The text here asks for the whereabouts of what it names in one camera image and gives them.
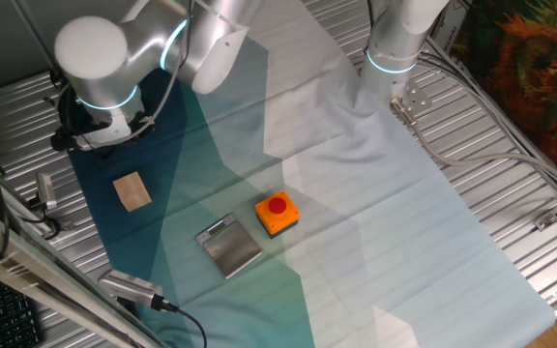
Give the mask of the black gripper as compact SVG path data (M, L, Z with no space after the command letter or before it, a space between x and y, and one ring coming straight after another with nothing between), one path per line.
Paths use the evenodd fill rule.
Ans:
M133 139L140 138L148 131L152 131L155 127L155 119L153 114L137 112L131 122Z

